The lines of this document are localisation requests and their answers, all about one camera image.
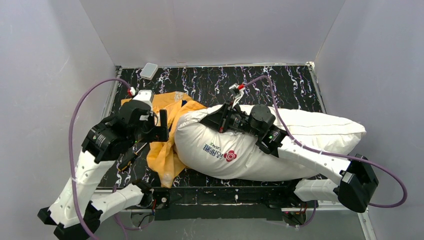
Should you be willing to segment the yellow and blue pillowcase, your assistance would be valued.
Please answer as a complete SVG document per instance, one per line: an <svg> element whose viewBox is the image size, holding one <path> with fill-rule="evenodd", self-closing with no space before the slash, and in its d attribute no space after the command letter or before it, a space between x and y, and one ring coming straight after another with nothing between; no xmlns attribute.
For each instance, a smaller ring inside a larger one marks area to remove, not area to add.
<svg viewBox="0 0 424 240"><path fill-rule="evenodd" d="M167 111L169 138L166 142L150 143L146 161L148 167L158 174L161 186L171 188L174 179L186 168L175 150L177 123L184 114L207 107L179 91L156 94L152 106L155 113Z"/></svg>

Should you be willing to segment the white pillow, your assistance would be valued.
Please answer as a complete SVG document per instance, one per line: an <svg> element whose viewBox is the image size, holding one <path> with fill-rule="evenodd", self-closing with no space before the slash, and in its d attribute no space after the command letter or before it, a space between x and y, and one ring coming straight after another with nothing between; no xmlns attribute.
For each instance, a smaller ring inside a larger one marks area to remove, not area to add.
<svg viewBox="0 0 424 240"><path fill-rule="evenodd" d="M183 114L174 124L180 161L218 179L289 181L329 175L366 134L350 119L300 109L220 104Z"/></svg>

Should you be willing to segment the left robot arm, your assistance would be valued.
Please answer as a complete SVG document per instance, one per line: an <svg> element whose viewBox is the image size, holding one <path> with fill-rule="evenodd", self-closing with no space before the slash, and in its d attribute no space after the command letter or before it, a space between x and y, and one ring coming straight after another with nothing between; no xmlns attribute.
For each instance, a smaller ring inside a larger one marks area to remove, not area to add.
<svg viewBox="0 0 424 240"><path fill-rule="evenodd" d="M38 212L46 225L54 225L60 240L86 240L113 215L137 205L150 206L153 189L138 179L104 197L93 198L105 173L136 143L166 142L167 112L153 111L151 90L131 91L132 98L119 112L104 118L87 133L78 161L57 200Z"/></svg>

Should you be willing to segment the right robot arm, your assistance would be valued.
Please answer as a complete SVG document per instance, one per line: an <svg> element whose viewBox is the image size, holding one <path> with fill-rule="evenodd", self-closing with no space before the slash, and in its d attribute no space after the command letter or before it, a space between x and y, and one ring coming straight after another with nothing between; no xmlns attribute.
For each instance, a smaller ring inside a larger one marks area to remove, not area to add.
<svg viewBox="0 0 424 240"><path fill-rule="evenodd" d="M326 179L299 180L293 194L302 202L332 201L341 203L356 213L364 213L379 185L379 180L363 156L335 156L331 152L314 152L290 138L287 128L274 124L277 112L264 104L256 104L250 113L241 110L238 102L244 86L229 88L232 101L226 101L218 110L207 114L200 123L219 132L228 130L246 133L257 138L256 146L265 154L280 160L291 160L326 176Z"/></svg>

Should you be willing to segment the small white box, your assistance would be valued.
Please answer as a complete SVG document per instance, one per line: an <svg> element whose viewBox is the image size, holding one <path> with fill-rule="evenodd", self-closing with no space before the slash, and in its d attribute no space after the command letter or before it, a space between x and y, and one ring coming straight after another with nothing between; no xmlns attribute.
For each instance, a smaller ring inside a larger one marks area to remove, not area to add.
<svg viewBox="0 0 424 240"><path fill-rule="evenodd" d="M154 63L146 63L145 66L142 68L141 72L139 73L139 76L142 79L146 80L152 80L158 71L159 67L157 64Z"/></svg>

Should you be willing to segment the yellow black screwdriver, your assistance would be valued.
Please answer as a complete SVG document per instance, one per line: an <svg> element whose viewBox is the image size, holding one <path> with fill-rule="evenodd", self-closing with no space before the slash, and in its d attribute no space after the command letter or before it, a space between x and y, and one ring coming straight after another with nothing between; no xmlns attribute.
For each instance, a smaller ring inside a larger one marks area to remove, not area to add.
<svg viewBox="0 0 424 240"><path fill-rule="evenodd" d="M124 155L117 167L118 171L126 172L128 169L130 169L131 165L137 160L139 154L147 145L148 143L145 143L135 152L127 153Z"/></svg>

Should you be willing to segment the aluminium frame rail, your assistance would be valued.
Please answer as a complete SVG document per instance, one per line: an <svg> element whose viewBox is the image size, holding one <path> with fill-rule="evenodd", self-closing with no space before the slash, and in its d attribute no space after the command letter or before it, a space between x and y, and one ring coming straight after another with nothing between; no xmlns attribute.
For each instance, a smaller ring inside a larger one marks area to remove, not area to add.
<svg viewBox="0 0 424 240"><path fill-rule="evenodd" d="M75 227L83 238L97 237L95 228L88 226L88 220L83 219L90 208L90 198L100 183L103 175L112 166L114 161L95 162L96 154L90 153L84 147L86 138L81 136L74 144L75 122L78 121L83 133L98 124L102 118L109 115L110 89L115 85L129 87L124 80L116 78L116 67L111 66L104 71L95 70L92 75L85 74L81 69L71 79L66 80L65 97L74 105L70 117L67 143L70 164L70 178L57 201L50 206L51 216L58 222L58 226L65 230Z"/></svg>

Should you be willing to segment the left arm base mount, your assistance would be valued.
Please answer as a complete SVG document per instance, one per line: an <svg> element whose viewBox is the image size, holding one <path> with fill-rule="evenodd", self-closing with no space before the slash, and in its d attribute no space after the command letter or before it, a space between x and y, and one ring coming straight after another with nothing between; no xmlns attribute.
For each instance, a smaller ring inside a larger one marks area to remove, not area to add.
<svg viewBox="0 0 424 240"><path fill-rule="evenodd" d="M143 193L141 201L136 206L142 209L164 210L170 207L170 192L161 187L152 187L152 185L142 179L134 180L132 185L138 187Z"/></svg>

